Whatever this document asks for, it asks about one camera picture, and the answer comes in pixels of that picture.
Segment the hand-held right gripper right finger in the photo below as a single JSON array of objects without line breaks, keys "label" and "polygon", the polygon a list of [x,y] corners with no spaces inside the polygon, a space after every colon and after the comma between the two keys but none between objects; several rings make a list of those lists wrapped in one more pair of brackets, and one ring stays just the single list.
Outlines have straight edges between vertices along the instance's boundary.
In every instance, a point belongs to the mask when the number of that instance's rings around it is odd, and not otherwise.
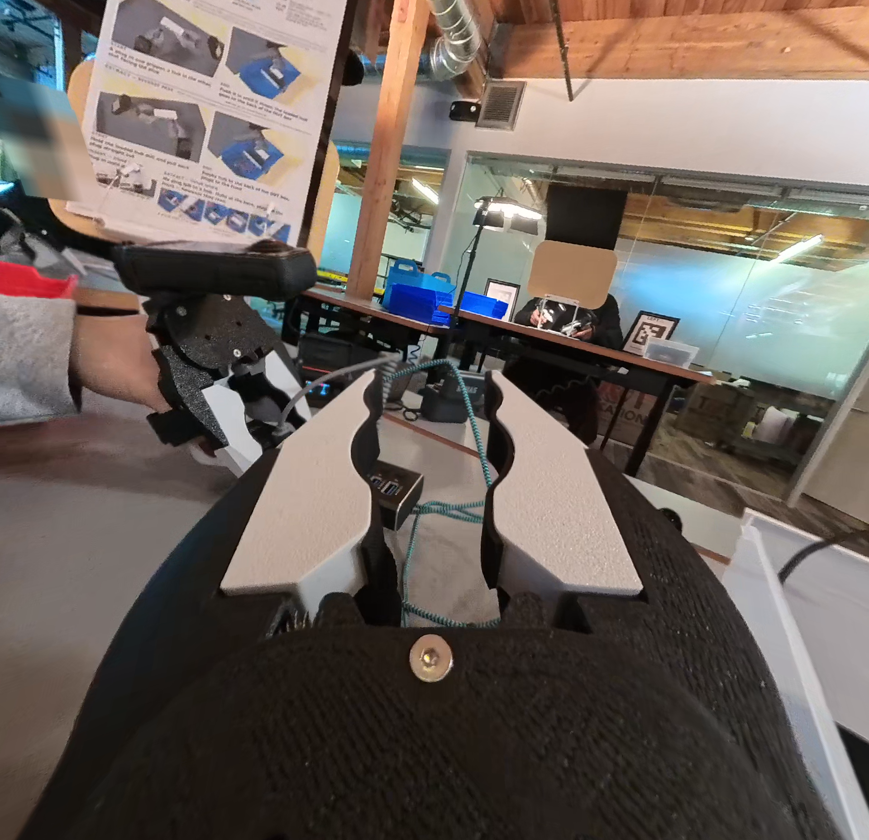
[{"label": "hand-held right gripper right finger", "polygon": [[584,443],[500,371],[485,377],[487,489],[481,568],[504,599],[558,610],[578,595],[634,599],[640,575]]}]

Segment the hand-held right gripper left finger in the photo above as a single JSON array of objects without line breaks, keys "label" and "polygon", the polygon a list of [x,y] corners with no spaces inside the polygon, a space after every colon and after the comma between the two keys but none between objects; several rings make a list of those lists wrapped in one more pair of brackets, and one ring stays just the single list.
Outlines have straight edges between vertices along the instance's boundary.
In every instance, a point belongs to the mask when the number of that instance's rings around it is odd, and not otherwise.
[{"label": "hand-held right gripper left finger", "polygon": [[364,371],[281,445],[223,575],[228,596],[288,595],[314,616],[332,593],[397,616],[397,567],[370,478],[381,448],[382,374]]}]

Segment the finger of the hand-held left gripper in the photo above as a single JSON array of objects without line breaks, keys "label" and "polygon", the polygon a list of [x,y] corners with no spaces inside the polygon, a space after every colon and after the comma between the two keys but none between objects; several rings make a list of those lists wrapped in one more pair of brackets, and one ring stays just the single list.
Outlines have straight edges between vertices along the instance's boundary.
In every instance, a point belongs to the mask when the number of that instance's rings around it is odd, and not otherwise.
[{"label": "finger of the hand-held left gripper", "polygon": [[296,360],[286,346],[277,346],[255,364],[236,368],[236,393],[244,404],[247,429],[259,444],[279,444],[311,419],[306,399],[282,414],[303,388]]},{"label": "finger of the hand-held left gripper", "polygon": [[202,393],[224,439],[212,443],[214,457],[240,477],[276,447],[282,395],[253,377],[221,379]]}]

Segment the grey usb hub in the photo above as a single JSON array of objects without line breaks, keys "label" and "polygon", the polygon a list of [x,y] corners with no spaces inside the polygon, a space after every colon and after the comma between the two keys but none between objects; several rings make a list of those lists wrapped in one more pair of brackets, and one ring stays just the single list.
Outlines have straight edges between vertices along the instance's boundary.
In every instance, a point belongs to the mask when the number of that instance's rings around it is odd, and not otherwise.
[{"label": "grey usb hub", "polygon": [[368,477],[384,530],[400,530],[420,500],[424,476],[378,459]]}]

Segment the red plastic bin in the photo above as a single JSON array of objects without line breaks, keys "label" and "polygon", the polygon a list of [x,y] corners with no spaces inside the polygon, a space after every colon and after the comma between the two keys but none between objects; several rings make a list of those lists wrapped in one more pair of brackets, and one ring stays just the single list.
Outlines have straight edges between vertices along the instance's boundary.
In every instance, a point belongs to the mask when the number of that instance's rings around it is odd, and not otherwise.
[{"label": "red plastic bin", "polygon": [[78,277],[54,279],[41,275],[34,267],[2,261],[1,295],[10,298],[73,300]]}]

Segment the white plastic bin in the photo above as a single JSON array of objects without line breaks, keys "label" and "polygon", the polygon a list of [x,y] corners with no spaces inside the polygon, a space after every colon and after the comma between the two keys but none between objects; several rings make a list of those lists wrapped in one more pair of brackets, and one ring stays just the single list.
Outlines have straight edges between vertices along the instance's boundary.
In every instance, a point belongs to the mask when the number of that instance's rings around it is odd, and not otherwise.
[{"label": "white plastic bin", "polygon": [[867,838],[868,566],[839,545],[784,583],[817,537],[746,509],[740,520],[630,478],[719,574],[773,674],[805,767],[843,838]]}]

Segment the person's left hand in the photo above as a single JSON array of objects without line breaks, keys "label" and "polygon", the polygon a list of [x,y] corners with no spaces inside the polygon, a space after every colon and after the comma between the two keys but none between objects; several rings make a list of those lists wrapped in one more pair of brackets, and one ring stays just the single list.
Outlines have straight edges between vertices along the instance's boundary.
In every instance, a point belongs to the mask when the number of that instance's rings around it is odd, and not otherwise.
[{"label": "person's left hand", "polygon": [[169,411],[159,389],[159,368],[146,324],[143,314],[78,314],[71,340],[71,378],[82,388],[145,406],[151,413]]}]

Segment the black power station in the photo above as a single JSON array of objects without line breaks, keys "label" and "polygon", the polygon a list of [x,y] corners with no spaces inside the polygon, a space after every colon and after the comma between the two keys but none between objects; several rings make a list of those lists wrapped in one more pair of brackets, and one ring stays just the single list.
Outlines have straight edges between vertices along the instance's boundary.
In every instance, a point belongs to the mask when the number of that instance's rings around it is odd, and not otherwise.
[{"label": "black power station", "polygon": [[365,368],[337,376],[344,368],[367,363],[377,358],[389,357],[389,361],[375,370],[391,373],[406,368],[400,352],[390,350],[375,339],[352,335],[342,331],[325,334],[305,334],[299,340],[297,363],[302,380],[313,384],[321,376],[330,378],[312,387],[306,394],[308,406],[322,409],[353,384]]}]

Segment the long wooden table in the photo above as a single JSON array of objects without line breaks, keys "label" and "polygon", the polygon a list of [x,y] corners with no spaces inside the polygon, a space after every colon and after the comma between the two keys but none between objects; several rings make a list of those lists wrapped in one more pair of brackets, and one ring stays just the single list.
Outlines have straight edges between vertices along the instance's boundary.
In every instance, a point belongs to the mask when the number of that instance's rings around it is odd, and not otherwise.
[{"label": "long wooden table", "polygon": [[441,305],[449,316],[449,343],[462,346],[460,367],[467,369],[483,353],[500,353],[503,359],[532,358],[575,375],[612,383],[627,391],[653,398],[653,405],[640,431],[624,473],[638,476],[659,422],[676,388],[715,386],[711,375],[639,357],[623,351],[595,346],[580,339],[516,325],[485,315]]},{"label": "long wooden table", "polygon": [[392,325],[400,325],[411,330],[427,335],[445,334],[449,331],[446,325],[427,324],[417,320],[411,320],[395,313],[390,313],[383,308],[381,303],[373,299],[361,299],[348,296],[343,291],[336,291],[326,287],[313,287],[304,291],[299,299],[312,301],[318,305],[326,304],[336,306],[342,310],[362,317],[376,318]]}]

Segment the black charger box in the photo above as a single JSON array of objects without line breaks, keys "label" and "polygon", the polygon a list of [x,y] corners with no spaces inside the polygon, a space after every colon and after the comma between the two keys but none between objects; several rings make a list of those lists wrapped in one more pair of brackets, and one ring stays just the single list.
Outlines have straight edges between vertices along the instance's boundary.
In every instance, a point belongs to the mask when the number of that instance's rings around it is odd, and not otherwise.
[{"label": "black charger box", "polygon": [[471,413],[483,409],[484,376],[475,372],[447,372],[443,378],[421,391],[420,417],[435,423],[464,423]]}]

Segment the blue ribbed bin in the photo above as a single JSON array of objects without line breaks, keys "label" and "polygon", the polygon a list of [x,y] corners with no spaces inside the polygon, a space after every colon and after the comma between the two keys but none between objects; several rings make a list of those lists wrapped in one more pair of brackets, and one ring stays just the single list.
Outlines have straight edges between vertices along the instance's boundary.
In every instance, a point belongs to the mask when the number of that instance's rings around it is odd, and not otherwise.
[{"label": "blue ribbed bin", "polygon": [[453,293],[446,286],[428,287],[400,282],[387,288],[382,305],[390,313],[422,318],[430,323],[443,306],[453,305]]}]

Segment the clear plastic box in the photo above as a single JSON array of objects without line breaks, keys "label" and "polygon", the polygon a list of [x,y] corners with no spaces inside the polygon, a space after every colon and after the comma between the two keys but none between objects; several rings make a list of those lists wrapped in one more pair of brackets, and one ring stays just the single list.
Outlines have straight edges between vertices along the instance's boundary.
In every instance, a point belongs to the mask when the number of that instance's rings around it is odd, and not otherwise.
[{"label": "clear plastic box", "polygon": [[646,341],[643,357],[670,367],[689,369],[699,351],[698,346],[690,346],[671,339],[651,338]]}]

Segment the framed tag marker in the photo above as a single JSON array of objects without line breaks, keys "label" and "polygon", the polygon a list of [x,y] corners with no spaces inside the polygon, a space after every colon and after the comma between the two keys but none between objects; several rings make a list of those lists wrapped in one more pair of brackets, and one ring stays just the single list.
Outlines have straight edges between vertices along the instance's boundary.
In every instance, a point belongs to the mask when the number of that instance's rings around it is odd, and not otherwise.
[{"label": "framed tag marker", "polygon": [[679,322],[678,317],[639,311],[628,327],[621,350],[645,357],[649,343],[670,339]]}]

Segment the blue plastic bin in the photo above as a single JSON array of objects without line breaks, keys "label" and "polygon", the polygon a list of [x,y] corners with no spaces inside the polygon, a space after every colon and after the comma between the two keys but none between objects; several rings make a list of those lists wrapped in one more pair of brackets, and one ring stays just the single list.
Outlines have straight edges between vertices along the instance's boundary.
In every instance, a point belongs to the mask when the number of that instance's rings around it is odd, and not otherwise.
[{"label": "blue plastic bin", "polygon": [[[443,311],[442,307],[445,306],[450,310],[453,309],[453,297],[452,294],[438,294],[437,305],[432,315],[432,323],[438,325],[448,325],[450,323],[450,312]],[[462,297],[462,311],[497,320],[505,319],[508,308],[509,304],[505,301],[499,301],[472,291],[467,291]]]}]

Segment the black light stand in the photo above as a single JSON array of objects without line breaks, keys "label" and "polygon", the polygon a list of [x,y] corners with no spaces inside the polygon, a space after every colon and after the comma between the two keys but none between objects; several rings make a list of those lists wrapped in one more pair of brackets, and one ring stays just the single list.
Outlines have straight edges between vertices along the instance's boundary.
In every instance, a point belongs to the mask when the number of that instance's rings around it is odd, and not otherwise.
[{"label": "black light stand", "polygon": [[[542,213],[507,196],[484,196],[473,202],[471,236],[456,261],[454,308],[461,310],[462,297],[467,291],[485,295],[488,279],[515,283],[519,296],[510,305],[505,321],[512,322],[515,314],[527,302],[527,281],[535,250],[541,242],[540,230],[545,228]],[[459,360],[462,346],[448,344],[448,350]],[[500,353],[483,353],[470,367],[462,370],[482,372],[487,359],[498,359],[501,365],[516,357],[503,359]]]}]

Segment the black panel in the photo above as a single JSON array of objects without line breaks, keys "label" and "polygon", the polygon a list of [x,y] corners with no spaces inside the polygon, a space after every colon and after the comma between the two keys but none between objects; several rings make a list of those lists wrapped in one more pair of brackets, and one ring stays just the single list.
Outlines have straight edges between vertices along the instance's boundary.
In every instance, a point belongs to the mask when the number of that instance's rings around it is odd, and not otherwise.
[{"label": "black panel", "polygon": [[628,193],[551,183],[547,193],[547,241],[614,250]]}]

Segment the blue handled tote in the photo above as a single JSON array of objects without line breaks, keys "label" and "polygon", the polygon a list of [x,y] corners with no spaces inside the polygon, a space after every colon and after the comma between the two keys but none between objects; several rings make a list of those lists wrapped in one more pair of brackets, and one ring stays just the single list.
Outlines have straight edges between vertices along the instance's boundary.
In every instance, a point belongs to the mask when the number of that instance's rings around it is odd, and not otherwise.
[{"label": "blue handled tote", "polygon": [[403,258],[393,260],[388,269],[384,291],[390,290],[397,284],[454,291],[454,284],[447,273],[426,273],[418,268],[415,261]]}]

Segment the wooden post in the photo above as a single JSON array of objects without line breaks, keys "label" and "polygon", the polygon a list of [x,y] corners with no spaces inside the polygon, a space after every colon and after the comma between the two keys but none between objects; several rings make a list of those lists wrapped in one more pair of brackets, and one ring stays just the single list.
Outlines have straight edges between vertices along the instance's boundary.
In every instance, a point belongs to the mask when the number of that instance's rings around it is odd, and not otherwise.
[{"label": "wooden post", "polygon": [[362,301],[369,301],[374,295],[411,99],[428,25],[428,0],[394,0],[385,68],[346,288],[348,296]]}]

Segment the wall air vent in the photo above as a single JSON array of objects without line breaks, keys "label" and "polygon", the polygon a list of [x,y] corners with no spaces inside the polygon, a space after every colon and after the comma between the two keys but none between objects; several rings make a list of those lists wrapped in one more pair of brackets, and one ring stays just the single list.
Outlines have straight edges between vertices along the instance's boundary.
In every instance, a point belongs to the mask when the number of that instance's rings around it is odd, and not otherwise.
[{"label": "wall air vent", "polygon": [[480,100],[480,112],[475,127],[514,131],[526,89],[526,81],[489,81]]}]

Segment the silver air duct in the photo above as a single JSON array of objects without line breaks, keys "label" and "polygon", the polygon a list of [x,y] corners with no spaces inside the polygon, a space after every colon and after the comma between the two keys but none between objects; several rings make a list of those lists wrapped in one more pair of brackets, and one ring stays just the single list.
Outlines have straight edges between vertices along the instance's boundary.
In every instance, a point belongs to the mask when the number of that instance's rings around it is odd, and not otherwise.
[{"label": "silver air duct", "polygon": [[[496,27],[489,0],[427,0],[428,26],[420,51],[418,84],[452,83],[471,90],[486,81],[489,42]],[[385,72],[387,42],[394,8],[406,16],[407,0],[358,0],[351,46],[366,73]]]}]

